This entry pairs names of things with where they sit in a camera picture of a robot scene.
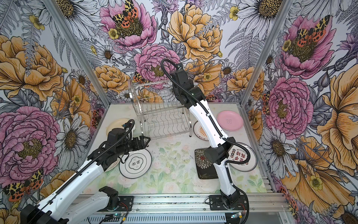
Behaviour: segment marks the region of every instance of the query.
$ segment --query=fern leaf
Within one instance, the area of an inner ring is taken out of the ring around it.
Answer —
[[[20,19],[19,7],[17,7],[14,0],[0,0],[0,5],[0,31],[7,37],[10,37],[12,30],[19,27],[19,21],[16,19]]]

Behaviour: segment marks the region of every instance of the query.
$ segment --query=white plate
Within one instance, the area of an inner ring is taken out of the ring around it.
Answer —
[[[200,138],[201,140],[204,140],[204,141],[208,141],[209,138],[208,136],[206,135],[203,127],[200,125],[200,123],[197,121],[195,122],[194,124],[194,134]]]
[[[253,150],[250,148],[250,146],[244,144],[244,143],[240,143],[239,144],[243,145],[249,152],[250,152],[250,160],[248,163],[245,164],[233,164],[233,163],[229,163],[232,167],[234,167],[237,170],[240,170],[242,172],[248,172],[253,170],[256,165],[257,165],[257,158],[255,153],[253,152]],[[245,160],[247,157],[246,152],[237,146],[233,146],[230,150],[229,150],[229,160],[232,161],[243,161]]]
[[[152,156],[146,149],[130,152],[124,155],[122,161],[126,162],[119,164],[119,171],[123,176],[129,179],[135,179],[145,174],[152,164]]]

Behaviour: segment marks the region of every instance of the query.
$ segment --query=mounting plate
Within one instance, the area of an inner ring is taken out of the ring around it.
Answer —
[[[221,195],[209,195],[209,203],[210,203],[210,210],[212,211],[218,211],[218,210],[227,210],[221,200]],[[242,207],[243,204],[245,206],[245,208],[247,208],[247,201],[245,203],[245,199],[242,196],[241,198],[238,199],[236,206],[231,209],[231,210],[244,210],[244,208]]]

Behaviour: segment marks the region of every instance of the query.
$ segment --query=dish rack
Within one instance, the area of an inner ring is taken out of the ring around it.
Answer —
[[[157,139],[189,132],[192,136],[193,128],[189,110],[176,98],[167,100],[164,93],[147,90],[155,85],[169,85],[169,80],[161,80],[143,84],[128,82],[129,95],[132,105],[140,122],[144,136]]]

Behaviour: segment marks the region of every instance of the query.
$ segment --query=white daisy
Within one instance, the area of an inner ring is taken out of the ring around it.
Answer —
[[[260,148],[266,160],[268,160],[272,172],[278,174],[280,178],[284,178],[285,175],[289,176],[286,169],[296,176],[298,167],[290,157],[290,154],[295,154],[296,149],[290,144],[286,144],[286,136],[281,133],[279,129],[272,127],[264,128],[260,139]]]
[[[224,62],[221,66],[221,70],[224,73],[224,76],[231,76],[234,72],[236,72],[237,67],[232,62]]]
[[[94,37],[94,29],[98,29],[95,22],[100,22],[101,18],[95,15],[98,12],[97,1],[94,0],[56,0],[62,14],[71,25],[75,36],[83,40]],[[39,17],[39,22],[43,25],[50,24],[50,29],[55,37],[58,30],[56,24],[46,9],[43,0],[28,0],[27,4],[32,9],[32,13]]]
[[[358,223],[358,205],[348,203],[344,206],[344,213],[335,221],[336,224]]]
[[[307,15],[307,19],[316,21],[326,15],[336,16],[340,10],[346,11],[352,0],[304,0],[301,3],[301,15]]]
[[[115,59],[114,50],[109,45],[100,46],[97,49],[97,56],[106,63],[112,62]]]
[[[263,40],[274,24],[281,3],[282,0],[241,0],[237,16],[243,20],[238,30],[246,29],[245,36],[253,31],[253,37],[258,35]]]
[[[76,114],[70,124],[68,118],[65,118],[63,127],[64,132],[57,134],[55,143],[56,151],[54,156],[58,156],[58,167],[61,170],[72,170],[78,167],[78,163],[85,152],[85,145],[88,138],[88,127],[81,124],[82,116]]]
[[[129,90],[124,90],[122,92],[119,93],[119,98],[125,102],[130,102],[131,98],[129,96]]]

